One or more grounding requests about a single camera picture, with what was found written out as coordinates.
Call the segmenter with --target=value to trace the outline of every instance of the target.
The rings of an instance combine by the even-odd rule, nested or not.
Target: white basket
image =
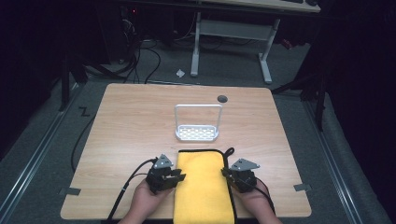
[[[218,120],[215,125],[211,124],[182,124],[178,123],[177,110],[181,107],[216,107],[219,109]],[[219,136],[219,123],[221,118],[221,105],[176,105],[175,106],[175,120],[176,120],[176,137],[180,141],[186,142],[213,142]]]

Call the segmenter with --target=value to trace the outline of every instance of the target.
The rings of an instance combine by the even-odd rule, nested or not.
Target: wooden table
[[[229,4],[246,7],[264,7],[271,9],[290,10],[299,12],[320,12],[320,7],[311,7],[306,2],[292,3],[281,0],[201,0],[202,2]]]
[[[218,139],[213,143],[179,142],[175,105],[219,104],[219,95],[227,96],[228,102],[222,104]],[[229,147],[235,148],[230,165],[244,158],[261,166],[253,171],[269,187],[279,217],[311,214],[305,192],[293,187],[302,181],[268,89],[110,84],[70,185],[81,192],[66,196],[61,216],[106,219],[131,173],[143,161],[162,153],[176,164],[180,149],[216,148],[225,152]],[[133,179],[114,218],[126,214],[142,178]],[[238,217],[251,217],[236,197],[235,203]],[[172,193],[150,218],[173,218],[173,208]]]

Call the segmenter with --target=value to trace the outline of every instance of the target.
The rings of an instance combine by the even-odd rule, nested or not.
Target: yellow towel
[[[175,224],[236,223],[233,197],[221,169],[226,156],[216,149],[180,150],[177,169],[186,174],[175,192]]]

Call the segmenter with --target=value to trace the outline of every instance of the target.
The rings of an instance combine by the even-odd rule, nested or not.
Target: small white object on floor
[[[181,71],[181,69],[178,69],[178,71],[176,72],[176,75],[177,75],[178,77],[183,77],[184,74],[186,74],[186,73],[183,72],[183,71]]]

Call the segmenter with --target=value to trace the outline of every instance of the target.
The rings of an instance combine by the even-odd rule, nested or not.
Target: human hand
[[[166,198],[166,196],[172,192],[172,190],[173,189],[166,189],[157,191],[157,194],[154,194],[149,189],[149,184],[146,182],[146,179],[143,179],[134,190],[131,208],[120,224],[142,223],[148,216],[154,213],[157,207]]]
[[[260,189],[269,196],[268,188],[258,180],[256,188]],[[274,214],[270,203],[261,192],[254,189],[251,192],[240,193],[233,189],[233,194],[236,195],[245,206],[245,208],[255,217],[261,224],[277,224],[281,223]]]

